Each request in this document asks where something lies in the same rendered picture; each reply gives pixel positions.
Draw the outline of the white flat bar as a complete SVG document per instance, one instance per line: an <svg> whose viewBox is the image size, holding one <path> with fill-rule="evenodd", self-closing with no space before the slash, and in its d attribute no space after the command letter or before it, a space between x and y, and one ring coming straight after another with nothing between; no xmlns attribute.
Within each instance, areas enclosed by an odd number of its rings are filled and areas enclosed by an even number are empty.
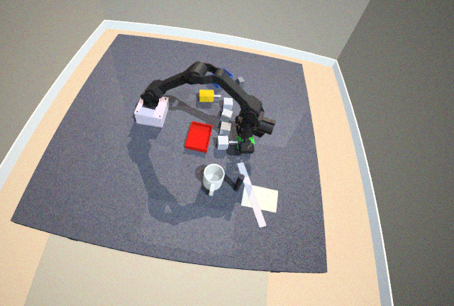
<svg viewBox="0 0 454 306"><path fill-rule="evenodd" d="M248 193L248 197L249 197L249 200L250 200L250 203L253 207L253 210L254 210L254 213L255 213L255 217L257 219L257 222L258 222L258 225L259 227L262 227L262 226L266 226L265 224L265 220L264 220L264 217L262 215L262 212L260 210L260 205L257 201L257 198L255 196L255 193L253 191L253 188L252 188L252 185L251 185L251 181L250 181L250 178L248 176L248 173L245 169L245 166L244 166L244 163L238 163L238 169L240 171L240 174L244 174L245 175L245 179L244 179L244 184L245 184L245 188L246 188L246 192Z"/></svg>

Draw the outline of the yellow block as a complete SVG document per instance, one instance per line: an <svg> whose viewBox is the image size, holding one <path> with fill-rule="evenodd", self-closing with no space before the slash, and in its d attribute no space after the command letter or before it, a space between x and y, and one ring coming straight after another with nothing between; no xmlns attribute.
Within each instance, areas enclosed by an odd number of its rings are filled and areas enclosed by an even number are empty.
<svg viewBox="0 0 454 306"><path fill-rule="evenodd" d="M219 96L214 96L214 91L213 90L200 90L199 93L199 101L200 102L212 102L214 100L214 97L220 97Z"/></svg>

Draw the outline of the red tray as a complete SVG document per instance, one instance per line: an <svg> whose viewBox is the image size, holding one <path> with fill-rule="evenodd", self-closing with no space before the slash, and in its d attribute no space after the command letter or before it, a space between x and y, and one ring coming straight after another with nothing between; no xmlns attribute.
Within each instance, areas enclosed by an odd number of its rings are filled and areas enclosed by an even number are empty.
<svg viewBox="0 0 454 306"><path fill-rule="evenodd" d="M185 148L206 153L212 127L212 125L192 121Z"/></svg>

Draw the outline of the blue tray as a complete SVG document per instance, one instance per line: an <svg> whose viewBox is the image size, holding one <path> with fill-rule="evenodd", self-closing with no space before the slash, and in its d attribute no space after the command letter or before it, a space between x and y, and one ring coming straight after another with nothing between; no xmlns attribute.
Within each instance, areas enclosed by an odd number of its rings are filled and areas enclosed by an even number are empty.
<svg viewBox="0 0 454 306"><path fill-rule="evenodd" d="M223 68L223 69L226 71L226 74L227 74L229 77L231 77L231 78L233 79L233 75L232 75L229 71L227 71L225 68ZM212 84L213 84L217 89L220 88L220 86L219 86L218 84L215 84L215 83L212 83Z"/></svg>

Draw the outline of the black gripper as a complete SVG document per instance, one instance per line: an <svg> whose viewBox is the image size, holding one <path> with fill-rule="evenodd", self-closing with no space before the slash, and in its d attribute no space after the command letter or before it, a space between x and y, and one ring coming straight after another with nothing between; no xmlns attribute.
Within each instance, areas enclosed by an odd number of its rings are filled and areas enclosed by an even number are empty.
<svg viewBox="0 0 454 306"><path fill-rule="evenodd" d="M254 144L251 142L249 137L251 136L252 131L255 131L255 129L245 129L241 122L242 122L243 117L241 116L236 116L236 131L239 137L241 137L241 140L243 141L238 141L238 147L239 147L239 153L254 153L255 148Z"/></svg>

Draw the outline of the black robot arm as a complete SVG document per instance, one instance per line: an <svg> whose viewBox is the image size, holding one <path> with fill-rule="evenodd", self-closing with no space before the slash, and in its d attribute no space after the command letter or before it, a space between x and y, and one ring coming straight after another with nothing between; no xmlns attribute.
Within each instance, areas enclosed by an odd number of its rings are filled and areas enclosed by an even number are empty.
<svg viewBox="0 0 454 306"><path fill-rule="evenodd" d="M208 72L213 75L206 75ZM181 86L183 84L218 84L224 91L231 95L239 104L241 111L239 116L243 117L242 126L245 129L255 129L251 136L261 138L265 133L272 133L275 125L274 119L264 117L264 109L261 101L256 97L247 94L226 71L220 67L214 67L210 63L195 62L187 70L166 80L154 80L140 95L143 100L143 108L154 109L162 99L167 90Z"/></svg>

